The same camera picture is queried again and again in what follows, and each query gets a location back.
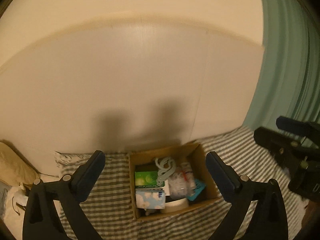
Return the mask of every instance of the black clamp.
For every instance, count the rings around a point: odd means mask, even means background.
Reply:
[[[36,179],[26,206],[23,240],[71,240],[63,229],[53,200],[60,200],[78,240],[102,240],[79,203],[87,199],[104,166],[104,153],[96,151],[73,175],[47,183]]]
[[[320,125],[299,122],[280,116],[276,120],[279,129],[296,136],[306,137],[320,146]],[[298,140],[259,127],[254,131],[257,144],[268,149],[278,165],[290,175],[288,188],[302,197],[320,202],[320,150],[301,146]]]
[[[224,200],[232,204],[210,240],[233,240],[238,232],[251,201],[258,200],[249,226],[241,240],[287,240],[288,222],[278,182],[251,181],[239,176],[215,152],[206,156],[206,166]]]

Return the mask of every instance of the paper box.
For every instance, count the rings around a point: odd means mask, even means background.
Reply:
[[[145,216],[144,212],[136,207],[135,200],[135,178],[134,172],[139,165],[153,165],[155,158],[162,159],[164,157],[172,157],[179,164],[179,160],[186,158],[192,167],[193,174],[195,178],[203,181],[206,184],[206,188],[201,192],[201,194],[196,198],[195,201],[189,202],[189,207],[183,210],[165,213],[165,214],[151,214]],[[132,153],[129,156],[129,167],[130,167],[130,188],[131,188],[131,199],[133,207],[133,215],[135,219],[138,220],[154,220],[167,216],[173,216],[177,214],[182,214],[184,212],[204,207],[210,203],[214,203],[217,200],[217,190],[215,183],[209,174],[205,166],[205,152],[203,151],[200,144],[189,143],[181,146],[172,146],[162,149],[149,150],[143,152]]]

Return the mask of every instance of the cable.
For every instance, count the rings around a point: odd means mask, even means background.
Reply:
[[[49,174],[44,174],[44,173],[41,173],[41,172],[39,172],[39,174],[46,175],[46,176],[50,176],[50,177],[56,177],[56,178],[59,177],[59,175],[49,175]]]
[[[13,208],[13,210],[14,210],[18,215],[20,215],[20,212],[19,212],[19,211],[16,211],[16,210],[14,209],[14,206],[13,206],[13,198],[14,198],[14,196],[12,197],[12,208]]]

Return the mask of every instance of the pillow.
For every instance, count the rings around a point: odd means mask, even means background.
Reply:
[[[10,186],[19,186],[19,183],[32,184],[37,178],[39,176],[33,168],[9,146],[0,142],[0,181]]]

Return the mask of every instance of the beige wall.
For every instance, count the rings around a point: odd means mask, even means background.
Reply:
[[[188,19],[262,44],[261,0],[14,0],[0,19],[0,68],[43,37],[123,12]]]
[[[0,19],[0,139],[57,174],[55,151],[225,132],[249,108],[261,43],[260,0],[14,0]]]

